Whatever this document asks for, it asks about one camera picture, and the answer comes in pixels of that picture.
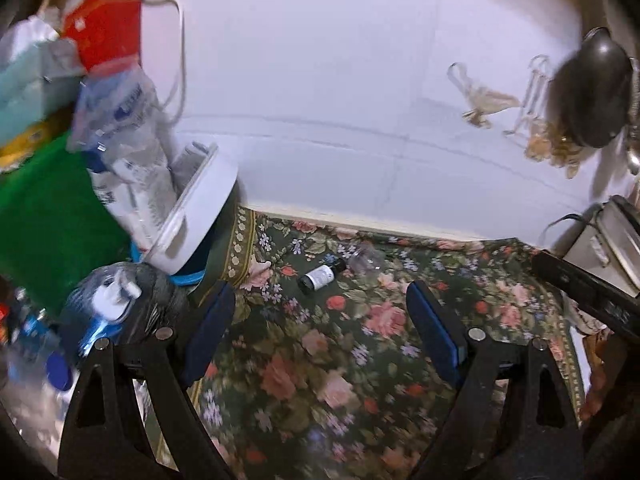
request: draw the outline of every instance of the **white plastic container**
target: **white plastic container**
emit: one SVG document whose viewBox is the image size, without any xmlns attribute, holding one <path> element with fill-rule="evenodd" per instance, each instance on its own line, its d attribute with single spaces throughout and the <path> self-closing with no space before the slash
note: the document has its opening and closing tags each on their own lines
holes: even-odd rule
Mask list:
<svg viewBox="0 0 640 480">
<path fill-rule="evenodd" d="M 213 143 L 209 155 L 169 213 L 142 261 L 173 275 L 187 262 L 215 222 L 238 176 L 238 165 Z"/>
</svg>

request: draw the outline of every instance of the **clear plastic bottle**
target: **clear plastic bottle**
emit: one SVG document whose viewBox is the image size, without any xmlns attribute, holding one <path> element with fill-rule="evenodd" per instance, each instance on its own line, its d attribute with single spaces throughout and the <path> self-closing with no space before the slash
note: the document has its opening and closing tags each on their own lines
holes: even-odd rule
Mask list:
<svg viewBox="0 0 640 480">
<path fill-rule="evenodd" d="M 375 249 L 373 245 L 363 242 L 349 258 L 349 268 L 357 275 L 368 280 L 377 280 L 385 267 L 385 255 Z"/>
<path fill-rule="evenodd" d="M 4 350 L 4 358 L 7 381 L 0 390 L 0 402 L 20 436 L 55 472 L 57 459 L 51 447 L 60 439 L 56 428 L 57 405 L 45 390 L 44 363 L 40 356 L 27 360 L 16 345 Z"/>
<path fill-rule="evenodd" d="M 65 422 L 66 412 L 73 396 L 79 372 L 72 368 L 60 352 L 53 352 L 47 359 L 47 382 L 45 389 L 50 390 L 56 403 L 56 421 L 60 427 L 62 436 L 62 426 Z"/>
</svg>

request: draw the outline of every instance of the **floral carpet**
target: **floral carpet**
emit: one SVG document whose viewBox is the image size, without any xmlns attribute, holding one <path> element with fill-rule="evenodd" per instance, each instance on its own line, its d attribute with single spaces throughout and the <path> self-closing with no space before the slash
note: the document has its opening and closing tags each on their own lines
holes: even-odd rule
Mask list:
<svg viewBox="0 0 640 480">
<path fill-rule="evenodd" d="M 553 295 L 527 272 L 529 246 L 399 238 L 262 215 L 254 225 L 234 325 L 191 394 L 239 479 L 406 478 L 454 399 L 405 311 L 416 279 L 494 339 L 548 339 L 578 409 L 575 351 Z M 385 255 L 384 272 L 364 278 L 348 269 L 312 296 L 300 292 L 299 275 L 328 254 L 347 259 L 363 241 Z M 498 389 L 496 402 L 500 396 Z M 172 465 L 162 439 L 156 449 Z"/>
</svg>

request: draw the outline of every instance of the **round screw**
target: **round screw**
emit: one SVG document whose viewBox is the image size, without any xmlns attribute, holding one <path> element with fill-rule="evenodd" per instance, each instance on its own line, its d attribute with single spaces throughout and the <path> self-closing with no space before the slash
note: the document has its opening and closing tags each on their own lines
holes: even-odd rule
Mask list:
<svg viewBox="0 0 640 480">
<path fill-rule="evenodd" d="M 539 337 L 536 337 L 533 339 L 533 348 L 535 348 L 536 350 L 546 350 L 547 344 L 546 341 L 544 339 L 540 339 Z"/>
<path fill-rule="evenodd" d="M 478 328 L 477 326 L 470 328 L 469 332 L 467 333 L 469 334 L 469 337 L 474 341 L 482 341 L 486 337 L 486 333 L 484 332 L 484 330 Z"/>
<path fill-rule="evenodd" d="M 109 338 L 108 337 L 101 337 L 100 339 L 98 339 L 98 341 L 96 341 L 94 343 L 94 348 L 96 350 L 104 350 L 108 346 L 109 346 Z"/>
<path fill-rule="evenodd" d="M 174 330 L 172 330 L 168 326 L 162 326 L 158 330 L 156 330 L 156 339 L 159 341 L 166 341 L 174 334 Z"/>
</svg>

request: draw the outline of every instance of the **white baseboard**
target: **white baseboard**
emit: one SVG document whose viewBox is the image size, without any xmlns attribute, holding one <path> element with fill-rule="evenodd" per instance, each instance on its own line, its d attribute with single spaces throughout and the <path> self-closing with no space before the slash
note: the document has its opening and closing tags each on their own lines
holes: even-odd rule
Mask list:
<svg viewBox="0 0 640 480">
<path fill-rule="evenodd" d="M 255 202 L 243 203 L 243 205 L 249 209 L 253 209 L 254 211 L 260 211 L 289 220 L 303 220 L 317 224 L 331 225 L 334 227 L 374 231 L 390 235 L 444 238 L 447 240 L 455 240 L 457 242 L 472 242 L 482 239 L 474 234 L 444 231 L 422 224 L 385 222 L 372 218 L 352 217 L 337 213 L 321 213 L 319 211 Z"/>
</svg>

